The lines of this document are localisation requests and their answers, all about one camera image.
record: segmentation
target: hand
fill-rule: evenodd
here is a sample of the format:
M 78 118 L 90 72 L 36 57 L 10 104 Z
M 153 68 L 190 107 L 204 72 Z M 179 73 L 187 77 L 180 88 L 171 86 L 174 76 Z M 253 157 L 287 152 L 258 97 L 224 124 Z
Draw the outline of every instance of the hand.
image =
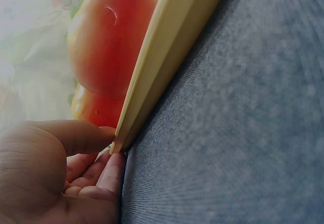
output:
M 117 223 L 125 157 L 105 152 L 95 161 L 113 138 L 109 127 L 75 120 L 24 122 L 5 131 L 0 223 Z

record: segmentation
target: gray fabric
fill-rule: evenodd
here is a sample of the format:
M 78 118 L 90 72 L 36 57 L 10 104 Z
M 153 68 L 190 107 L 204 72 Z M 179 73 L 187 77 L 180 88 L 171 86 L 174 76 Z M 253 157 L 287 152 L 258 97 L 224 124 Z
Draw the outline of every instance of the gray fabric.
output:
M 324 0 L 223 0 L 128 155 L 122 223 L 324 223 Z

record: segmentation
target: red tomato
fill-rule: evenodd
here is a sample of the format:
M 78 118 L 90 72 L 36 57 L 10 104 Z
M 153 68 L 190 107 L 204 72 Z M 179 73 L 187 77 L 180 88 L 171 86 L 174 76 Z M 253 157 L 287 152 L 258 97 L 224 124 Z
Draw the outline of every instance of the red tomato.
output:
M 117 127 L 125 96 L 109 98 L 92 93 L 77 85 L 71 109 L 74 119 L 86 120 L 97 126 Z
M 157 0 L 85 0 L 68 33 L 73 73 L 88 90 L 125 95 Z

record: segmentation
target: finger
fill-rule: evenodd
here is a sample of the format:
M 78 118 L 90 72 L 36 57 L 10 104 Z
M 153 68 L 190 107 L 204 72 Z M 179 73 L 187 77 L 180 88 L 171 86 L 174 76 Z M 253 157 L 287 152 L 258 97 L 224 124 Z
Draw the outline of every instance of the finger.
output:
M 72 187 L 72 185 L 68 181 L 65 181 L 65 185 L 64 185 L 63 191 L 66 191 L 70 187 Z
M 87 186 L 81 189 L 78 196 L 89 197 L 96 200 L 107 200 L 116 204 L 118 203 L 118 195 L 108 189 L 103 189 L 96 186 Z
M 123 182 L 126 159 L 123 153 L 113 154 L 103 170 L 97 187 L 108 189 L 119 196 Z
M 72 186 L 78 186 L 84 188 L 86 186 L 96 185 L 103 169 L 105 168 L 109 158 L 109 151 L 105 151 L 97 160 L 94 162 L 81 177 L 71 182 Z
M 71 183 L 76 180 L 94 163 L 98 154 L 77 154 L 67 159 L 66 180 Z
M 81 120 L 27 121 L 23 125 L 40 128 L 54 135 L 63 144 L 67 156 L 100 152 L 114 139 L 113 128 L 97 127 Z
M 79 195 L 79 192 L 81 190 L 82 190 L 82 188 L 80 188 L 80 187 L 72 186 L 72 187 L 69 187 L 68 189 L 66 189 L 64 191 L 64 194 L 71 195 L 71 196 L 78 196 Z

